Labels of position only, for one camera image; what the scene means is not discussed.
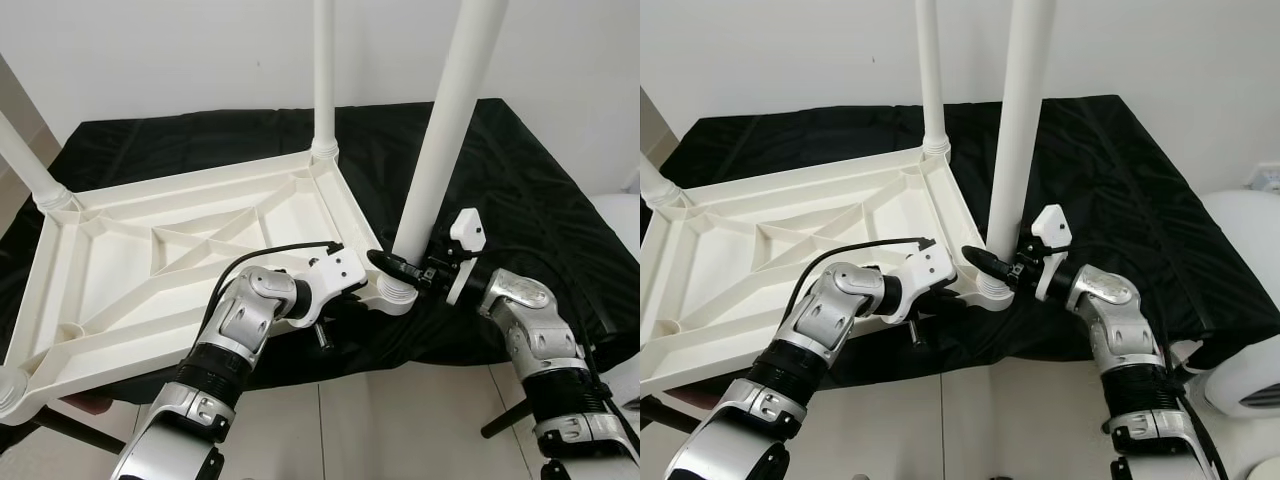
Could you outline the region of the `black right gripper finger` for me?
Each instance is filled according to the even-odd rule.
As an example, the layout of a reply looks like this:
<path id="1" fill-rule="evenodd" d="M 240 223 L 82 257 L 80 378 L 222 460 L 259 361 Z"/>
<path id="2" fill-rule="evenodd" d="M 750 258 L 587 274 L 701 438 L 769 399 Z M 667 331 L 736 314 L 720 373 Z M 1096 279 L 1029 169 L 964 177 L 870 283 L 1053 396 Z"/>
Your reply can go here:
<path id="1" fill-rule="evenodd" d="M 381 250 L 370 250 L 367 252 L 367 260 L 378 270 L 387 274 L 392 279 L 404 283 L 406 285 L 417 285 L 419 283 L 419 268 L 398 255 Z"/>
<path id="2" fill-rule="evenodd" d="M 996 280 L 1009 283 L 1012 278 L 1012 265 L 1000 260 L 997 255 L 973 244 L 963 246 L 963 257 L 980 273 Z"/>

